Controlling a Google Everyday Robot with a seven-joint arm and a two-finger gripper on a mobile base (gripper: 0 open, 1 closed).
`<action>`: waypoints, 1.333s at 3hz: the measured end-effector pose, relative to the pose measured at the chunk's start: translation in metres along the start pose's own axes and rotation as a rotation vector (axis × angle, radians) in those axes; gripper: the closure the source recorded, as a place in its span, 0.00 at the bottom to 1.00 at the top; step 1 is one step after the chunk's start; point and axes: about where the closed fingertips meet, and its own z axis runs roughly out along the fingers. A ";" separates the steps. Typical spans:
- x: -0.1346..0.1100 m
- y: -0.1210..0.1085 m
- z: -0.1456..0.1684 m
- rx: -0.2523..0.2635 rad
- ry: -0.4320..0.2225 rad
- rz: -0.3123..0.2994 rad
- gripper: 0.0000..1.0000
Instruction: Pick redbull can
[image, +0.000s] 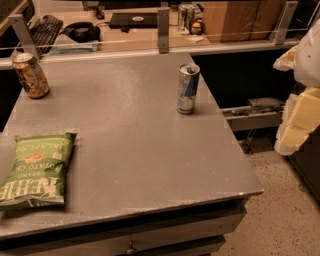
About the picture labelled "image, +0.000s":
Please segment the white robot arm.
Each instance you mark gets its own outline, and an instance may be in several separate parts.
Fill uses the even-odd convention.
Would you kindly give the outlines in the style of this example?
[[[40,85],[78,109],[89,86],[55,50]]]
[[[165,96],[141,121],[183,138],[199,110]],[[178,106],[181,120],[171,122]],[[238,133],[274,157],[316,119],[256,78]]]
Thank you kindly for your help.
[[[273,68],[294,71],[294,79],[305,86],[299,95],[291,94],[285,103],[274,149],[292,155],[320,125],[320,20],[280,58]]]

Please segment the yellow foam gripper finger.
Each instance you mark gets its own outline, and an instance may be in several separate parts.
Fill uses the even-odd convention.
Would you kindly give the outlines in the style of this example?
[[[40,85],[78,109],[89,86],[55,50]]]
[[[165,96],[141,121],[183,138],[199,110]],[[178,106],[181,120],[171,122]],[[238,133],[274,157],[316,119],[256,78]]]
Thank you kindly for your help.
[[[282,54],[273,64],[273,68],[279,71],[293,70],[295,66],[295,55],[297,52],[297,46],[290,48],[284,54]]]
[[[291,94],[285,103],[282,123],[274,145],[280,155],[292,155],[320,125],[320,89],[307,88],[299,95]]]

